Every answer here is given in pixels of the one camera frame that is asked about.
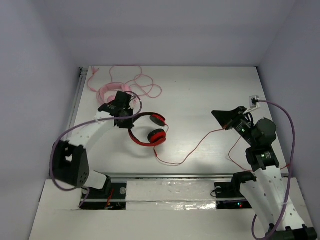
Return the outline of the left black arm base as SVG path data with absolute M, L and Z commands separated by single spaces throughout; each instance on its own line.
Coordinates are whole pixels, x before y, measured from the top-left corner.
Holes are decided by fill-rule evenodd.
M 127 182 L 110 182 L 106 191 L 89 188 L 89 194 L 86 189 L 82 189 L 80 197 L 80 206 L 82 210 L 125 210 L 127 196 Z

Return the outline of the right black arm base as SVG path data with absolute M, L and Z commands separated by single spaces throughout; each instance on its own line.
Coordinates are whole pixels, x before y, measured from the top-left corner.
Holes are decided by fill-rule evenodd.
M 250 203 L 240 192 L 241 184 L 249 181 L 257 181 L 257 178 L 249 171 L 234 173 L 231 181 L 215 182 L 210 195 L 216 199 L 218 210 L 251 209 Z

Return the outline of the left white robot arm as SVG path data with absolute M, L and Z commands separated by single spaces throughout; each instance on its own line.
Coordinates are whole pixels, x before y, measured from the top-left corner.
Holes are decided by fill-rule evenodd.
M 76 125 L 58 137 L 50 155 L 49 174 L 54 185 L 65 192 L 87 188 L 100 197 L 111 193 L 111 178 L 90 168 L 88 153 L 100 138 L 116 124 L 132 122 L 138 114 L 130 106 L 132 97 L 140 103 L 140 97 L 132 91 L 119 91 L 115 100 L 98 108 L 93 120 Z

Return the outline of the red black headphones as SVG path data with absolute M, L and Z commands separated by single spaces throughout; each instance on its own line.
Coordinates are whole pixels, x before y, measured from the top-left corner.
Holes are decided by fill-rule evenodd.
M 149 119 L 156 125 L 160 127 L 167 127 L 167 130 L 169 129 L 169 126 L 166 123 L 166 119 L 160 115 L 159 113 L 155 112 L 143 112 L 136 115 L 132 122 L 135 123 L 138 119 L 142 117 L 149 116 Z M 143 146 L 143 147 L 157 147 L 161 144 L 163 144 L 167 139 L 167 132 L 163 130 L 162 128 L 158 128 L 150 132 L 147 136 L 148 142 L 142 142 L 138 140 L 133 132 L 132 129 L 128 129 L 128 134 L 133 142 L 136 144 Z

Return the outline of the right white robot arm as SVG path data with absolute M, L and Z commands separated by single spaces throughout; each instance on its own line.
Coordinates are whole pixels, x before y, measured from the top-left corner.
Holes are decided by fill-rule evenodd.
M 272 144 L 276 140 L 275 123 L 262 118 L 256 123 L 244 106 L 234 110 L 213 110 L 223 130 L 235 130 L 248 144 L 245 155 L 251 171 L 232 176 L 229 190 L 244 196 L 264 228 L 265 240 L 316 240 L 314 227 L 308 227 L 290 199 L 291 179 L 283 180 Z

